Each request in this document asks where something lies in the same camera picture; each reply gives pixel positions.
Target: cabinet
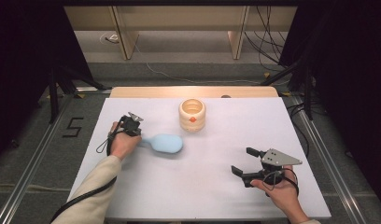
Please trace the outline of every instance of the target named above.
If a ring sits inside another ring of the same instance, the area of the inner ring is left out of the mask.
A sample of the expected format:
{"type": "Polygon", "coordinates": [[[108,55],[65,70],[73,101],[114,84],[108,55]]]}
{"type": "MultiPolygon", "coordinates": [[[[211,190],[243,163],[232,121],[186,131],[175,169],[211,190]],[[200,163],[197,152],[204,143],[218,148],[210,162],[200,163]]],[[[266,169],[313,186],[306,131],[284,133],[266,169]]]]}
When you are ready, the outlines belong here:
{"type": "MultiPolygon", "coordinates": [[[[271,31],[287,32],[296,9],[272,7],[271,31]]],[[[239,59],[244,31],[264,31],[268,22],[267,7],[65,7],[65,11],[74,30],[115,30],[124,60],[132,58],[139,31],[227,31],[233,58],[239,59]]]]}

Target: printed number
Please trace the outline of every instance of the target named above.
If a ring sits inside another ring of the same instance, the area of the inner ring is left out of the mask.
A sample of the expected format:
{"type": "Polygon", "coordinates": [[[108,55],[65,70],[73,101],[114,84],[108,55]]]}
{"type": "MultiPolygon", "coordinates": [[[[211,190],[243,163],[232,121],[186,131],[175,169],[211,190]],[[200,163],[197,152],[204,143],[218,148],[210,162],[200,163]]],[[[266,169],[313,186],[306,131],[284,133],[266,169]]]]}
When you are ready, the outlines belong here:
{"type": "Polygon", "coordinates": [[[83,118],[71,118],[71,120],[69,121],[69,124],[67,126],[67,130],[77,130],[77,133],[76,134],[72,134],[72,135],[63,135],[63,138],[67,138],[67,137],[78,137],[78,134],[80,132],[80,130],[82,129],[81,127],[72,127],[72,121],[74,121],[75,119],[83,119],[83,118]]]}

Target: gray floor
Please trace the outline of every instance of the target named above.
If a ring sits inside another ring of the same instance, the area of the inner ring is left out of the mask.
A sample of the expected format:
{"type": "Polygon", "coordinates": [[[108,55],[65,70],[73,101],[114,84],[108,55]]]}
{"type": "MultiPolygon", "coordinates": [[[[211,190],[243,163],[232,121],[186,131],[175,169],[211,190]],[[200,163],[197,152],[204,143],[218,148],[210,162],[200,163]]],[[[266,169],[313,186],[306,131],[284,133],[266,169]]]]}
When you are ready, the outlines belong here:
{"type": "MultiPolygon", "coordinates": [[[[275,73],[264,68],[261,62],[269,68],[281,69],[266,58],[261,58],[260,62],[259,53],[246,40],[241,59],[233,60],[227,36],[223,32],[144,32],[139,36],[138,49],[130,61],[121,58],[117,44],[104,40],[105,36],[112,35],[112,32],[77,32],[94,78],[107,86],[253,85],[263,81],[266,72],[275,73]]],[[[277,42],[281,41],[278,35],[275,37],[277,42]]],[[[265,44],[264,49],[275,56],[271,46],[265,44]]],[[[275,83],[277,91],[286,91],[287,79],[275,83]]],[[[82,82],[77,82],[77,85],[87,86],[82,82]]],[[[64,111],[26,192],[13,208],[15,213],[11,223],[48,223],[66,201],[103,102],[109,97],[107,93],[99,91],[80,96],[64,96],[60,99],[64,111]],[[76,133],[76,130],[67,129],[72,118],[82,118],[73,122],[73,126],[81,127],[81,130],[78,137],[65,138],[65,135],[76,133]]],[[[286,105],[294,105],[297,99],[296,96],[283,97],[286,105]]],[[[313,108],[313,124],[360,209],[364,220],[359,223],[381,223],[380,202],[357,164],[345,155],[346,146],[329,115],[318,104],[318,98],[313,100],[317,103],[313,108]]],[[[27,119],[17,137],[20,146],[8,148],[0,157],[0,210],[33,159],[35,150],[40,148],[39,142],[44,139],[45,131],[51,127],[47,94],[41,97],[39,104],[40,107],[27,119]]],[[[346,211],[343,198],[328,172],[329,167],[326,167],[313,138],[307,133],[306,123],[301,115],[295,116],[294,122],[307,136],[310,144],[308,160],[332,212],[332,218],[320,220],[321,223],[352,223],[352,215],[346,211]]],[[[306,148],[306,141],[300,132],[298,134],[306,148]]],[[[262,223],[280,224],[287,221],[262,223]]]]}

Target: person's arm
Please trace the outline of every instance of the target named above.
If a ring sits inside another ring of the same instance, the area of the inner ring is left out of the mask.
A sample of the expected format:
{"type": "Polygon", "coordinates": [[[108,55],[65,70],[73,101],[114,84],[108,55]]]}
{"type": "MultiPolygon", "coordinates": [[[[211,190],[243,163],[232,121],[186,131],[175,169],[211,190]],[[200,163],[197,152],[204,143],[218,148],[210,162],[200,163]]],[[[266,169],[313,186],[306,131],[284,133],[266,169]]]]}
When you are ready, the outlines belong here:
{"type": "MultiPolygon", "coordinates": [[[[292,166],[286,166],[285,168],[292,170],[292,166]]],[[[292,181],[295,180],[293,172],[289,170],[284,171],[285,176],[292,181]]],[[[310,218],[303,211],[301,204],[298,200],[296,188],[287,180],[282,180],[276,184],[275,187],[263,184],[262,180],[254,179],[251,181],[251,185],[265,191],[272,199],[275,206],[286,214],[290,223],[292,224],[318,224],[316,220],[310,220],[310,218]]]]}
{"type": "MultiPolygon", "coordinates": [[[[131,137],[125,133],[118,133],[112,142],[111,155],[102,159],[83,180],[70,200],[91,190],[98,189],[111,181],[120,171],[122,160],[133,152],[141,136],[131,137]]],[[[80,201],[62,212],[52,222],[58,223],[104,223],[106,209],[112,199],[115,185],[97,193],[90,198],[80,201]]]]}

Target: aluminum rail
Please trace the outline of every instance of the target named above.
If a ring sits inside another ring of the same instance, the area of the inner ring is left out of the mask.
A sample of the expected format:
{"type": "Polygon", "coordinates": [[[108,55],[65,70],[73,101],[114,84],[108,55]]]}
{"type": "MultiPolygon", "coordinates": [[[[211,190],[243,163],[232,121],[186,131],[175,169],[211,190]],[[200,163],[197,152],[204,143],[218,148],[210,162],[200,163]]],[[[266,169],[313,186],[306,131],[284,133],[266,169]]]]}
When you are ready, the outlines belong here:
{"type": "MultiPolygon", "coordinates": [[[[299,96],[293,97],[292,101],[294,104],[298,105],[302,102],[299,96]]],[[[350,191],[350,188],[343,179],[339,168],[336,166],[335,162],[332,159],[330,151],[324,144],[321,136],[318,133],[314,122],[309,120],[306,114],[302,111],[300,112],[301,119],[304,126],[306,127],[307,132],[309,133],[310,138],[312,139],[314,145],[316,146],[317,153],[322,160],[322,163],[325,166],[325,169],[328,175],[331,178],[333,186],[335,187],[339,198],[342,201],[345,210],[347,211],[348,217],[353,224],[363,224],[367,223],[364,215],[360,211],[360,206],[357,203],[357,200],[350,191]]]]}
{"type": "Polygon", "coordinates": [[[42,137],[38,147],[35,150],[33,157],[28,162],[28,165],[22,173],[20,180],[4,204],[0,213],[0,224],[10,223],[11,219],[14,217],[16,210],[18,209],[25,194],[25,191],[31,183],[31,180],[34,177],[40,162],[44,158],[45,152],[49,148],[49,144],[57,130],[57,127],[61,121],[61,117],[63,116],[63,113],[71,102],[72,98],[72,95],[65,95],[63,98],[62,109],[60,110],[56,120],[53,123],[49,124],[47,130],[44,133],[44,136],[42,137]]]}

